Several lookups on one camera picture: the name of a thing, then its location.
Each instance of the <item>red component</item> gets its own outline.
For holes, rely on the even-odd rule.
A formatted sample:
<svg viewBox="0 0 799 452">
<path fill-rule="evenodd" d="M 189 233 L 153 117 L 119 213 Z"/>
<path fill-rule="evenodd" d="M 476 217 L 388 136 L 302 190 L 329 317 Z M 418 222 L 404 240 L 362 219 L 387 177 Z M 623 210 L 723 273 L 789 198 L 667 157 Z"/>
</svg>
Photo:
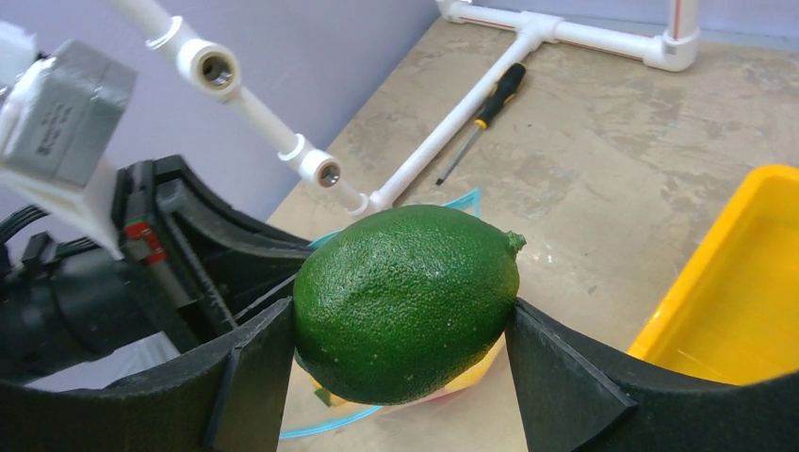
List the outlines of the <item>red component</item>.
<svg viewBox="0 0 799 452">
<path fill-rule="evenodd" d="M 128 223 L 125 225 L 124 231 L 131 240 L 144 240 L 144 242 L 147 243 L 151 253 L 144 258 L 144 261 L 148 265 L 161 262 L 167 258 L 167 252 L 164 251 L 161 242 L 158 241 L 158 237 L 155 236 L 153 229 L 150 227 L 150 223 L 147 221 L 142 220 Z"/>
</svg>

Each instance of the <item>screwdriver shaft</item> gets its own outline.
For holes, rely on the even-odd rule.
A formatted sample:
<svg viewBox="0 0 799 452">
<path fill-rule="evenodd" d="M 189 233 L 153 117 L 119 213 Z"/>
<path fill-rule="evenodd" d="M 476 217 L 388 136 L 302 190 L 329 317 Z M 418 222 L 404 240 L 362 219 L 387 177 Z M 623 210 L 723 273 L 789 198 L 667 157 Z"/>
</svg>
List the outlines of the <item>screwdriver shaft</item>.
<svg viewBox="0 0 799 452">
<path fill-rule="evenodd" d="M 478 125 L 474 126 L 474 131 L 472 132 L 471 137 L 469 137 L 466 143 L 464 143 L 464 146 L 461 147 L 458 153 L 455 154 L 455 158 L 453 158 L 452 161 L 449 162 L 449 165 L 447 165 L 447 167 L 444 168 L 444 170 L 441 172 L 441 175 L 438 176 L 438 180 L 435 181 L 435 184 L 437 186 L 440 186 L 444 183 L 444 181 L 447 179 L 447 176 L 449 176 L 452 170 L 455 169 L 455 167 L 458 165 L 461 159 L 464 158 L 464 155 L 466 155 L 466 151 L 468 151 L 469 148 L 472 146 L 472 144 L 474 144 L 474 142 L 477 140 L 477 137 L 480 135 L 481 131 L 482 127 Z"/>
</svg>

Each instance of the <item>black cable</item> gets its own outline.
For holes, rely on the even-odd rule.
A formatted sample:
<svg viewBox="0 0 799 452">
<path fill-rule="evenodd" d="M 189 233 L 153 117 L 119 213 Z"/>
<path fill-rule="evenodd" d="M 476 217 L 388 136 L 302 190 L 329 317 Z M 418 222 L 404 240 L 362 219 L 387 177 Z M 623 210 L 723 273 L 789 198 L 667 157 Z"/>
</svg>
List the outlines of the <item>black cable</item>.
<svg viewBox="0 0 799 452">
<path fill-rule="evenodd" d="M 0 223 L 0 243 L 8 242 L 22 229 L 47 215 L 47 212 L 32 204 L 14 212 Z"/>
<path fill-rule="evenodd" d="M 56 254 L 59 258 L 70 257 L 84 251 L 93 250 L 98 245 L 86 237 L 58 244 Z"/>
</svg>

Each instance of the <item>pvc elbow joint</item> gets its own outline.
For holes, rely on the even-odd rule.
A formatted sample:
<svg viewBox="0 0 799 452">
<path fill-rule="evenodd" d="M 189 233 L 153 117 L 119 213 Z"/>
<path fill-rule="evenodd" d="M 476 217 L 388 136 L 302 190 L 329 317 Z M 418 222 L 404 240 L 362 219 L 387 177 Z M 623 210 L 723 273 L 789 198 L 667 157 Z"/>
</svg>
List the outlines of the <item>pvc elbow joint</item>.
<svg viewBox="0 0 799 452">
<path fill-rule="evenodd" d="M 664 31 L 662 35 L 652 38 L 644 52 L 644 64 L 672 73 L 685 71 L 696 61 L 700 35 L 701 30 L 697 27 L 691 35 L 674 40 L 668 31 Z"/>
</svg>

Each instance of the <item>pipe opening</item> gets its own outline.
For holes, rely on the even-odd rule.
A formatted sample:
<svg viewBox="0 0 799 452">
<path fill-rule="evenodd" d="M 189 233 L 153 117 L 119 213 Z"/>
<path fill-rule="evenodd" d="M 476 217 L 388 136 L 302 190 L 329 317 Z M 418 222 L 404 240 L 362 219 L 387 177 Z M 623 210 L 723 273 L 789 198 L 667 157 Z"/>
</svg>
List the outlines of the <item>pipe opening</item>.
<svg viewBox="0 0 799 452">
<path fill-rule="evenodd" d="M 219 54 L 210 54 L 200 63 L 203 80 L 214 87 L 224 88 L 233 80 L 233 68 L 228 60 Z"/>
</svg>

